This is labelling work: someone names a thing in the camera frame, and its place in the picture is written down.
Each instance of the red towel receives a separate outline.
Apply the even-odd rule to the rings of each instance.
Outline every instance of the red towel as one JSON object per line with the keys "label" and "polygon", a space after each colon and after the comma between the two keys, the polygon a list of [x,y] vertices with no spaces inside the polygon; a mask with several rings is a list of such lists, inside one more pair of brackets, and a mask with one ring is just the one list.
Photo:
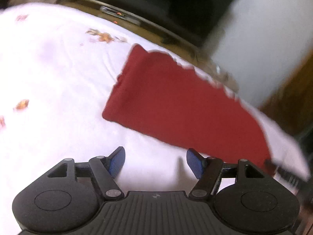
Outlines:
{"label": "red towel", "polygon": [[270,153],[261,128],[224,89],[184,69],[168,54],[135,45],[102,117],[168,144],[263,168]]}

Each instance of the ribbed black plate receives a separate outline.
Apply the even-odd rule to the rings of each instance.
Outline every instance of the ribbed black plate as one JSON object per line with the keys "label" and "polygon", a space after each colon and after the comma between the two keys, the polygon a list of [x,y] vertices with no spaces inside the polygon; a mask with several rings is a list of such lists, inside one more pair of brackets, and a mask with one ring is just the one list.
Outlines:
{"label": "ribbed black plate", "polygon": [[[67,234],[240,235],[242,233],[222,224],[206,203],[191,201],[182,191],[131,191],[123,200],[105,203],[95,219]],[[288,231],[281,233],[281,235],[290,234]]]}

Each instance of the white bedsheet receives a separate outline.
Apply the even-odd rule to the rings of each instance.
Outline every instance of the white bedsheet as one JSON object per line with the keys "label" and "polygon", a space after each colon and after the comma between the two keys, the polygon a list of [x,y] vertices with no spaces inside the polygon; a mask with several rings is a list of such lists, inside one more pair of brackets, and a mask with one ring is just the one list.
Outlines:
{"label": "white bedsheet", "polygon": [[[16,21],[19,15],[28,16]],[[98,42],[85,34],[89,28],[128,42]],[[15,195],[63,158],[86,162],[123,146],[126,161],[117,183],[125,193],[188,193],[195,185],[185,149],[101,117],[134,43],[166,51],[111,22],[59,5],[26,4],[0,14],[0,115],[7,125],[0,130],[1,235],[20,231],[11,210]],[[30,100],[28,109],[14,112],[22,99]],[[307,178],[309,169],[296,142],[258,110],[245,107],[262,126],[273,158]]]}

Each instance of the wooden surface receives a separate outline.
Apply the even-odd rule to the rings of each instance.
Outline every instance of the wooden surface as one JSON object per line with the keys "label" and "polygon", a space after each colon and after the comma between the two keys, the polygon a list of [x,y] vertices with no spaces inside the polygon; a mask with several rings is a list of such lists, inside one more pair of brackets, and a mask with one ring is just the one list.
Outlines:
{"label": "wooden surface", "polygon": [[313,51],[261,111],[293,136],[313,123]]}

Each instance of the circular pad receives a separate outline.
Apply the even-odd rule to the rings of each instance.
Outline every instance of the circular pad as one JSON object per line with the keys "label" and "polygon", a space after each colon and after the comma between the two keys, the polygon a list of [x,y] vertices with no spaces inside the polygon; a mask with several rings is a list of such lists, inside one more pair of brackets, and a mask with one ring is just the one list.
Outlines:
{"label": "circular pad", "polygon": [[67,192],[50,190],[38,194],[35,198],[35,205],[46,211],[56,211],[68,206],[72,197]]}
{"label": "circular pad", "polygon": [[277,199],[267,192],[252,191],[241,196],[241,203],[250,210],[267,212],[277,206]]}
{"label": "circular pad", "polygon": [[13,214],[22,229],[63,233],[88,222],[99,209],[92,188],[66,178],[35,181],[14,199]]}
{"label": "circular pad", "polygon": [[228,225],[243,233],[280,233],[299,212],[291,192],[266,183],[230,185],[215,196],[213,206]]}

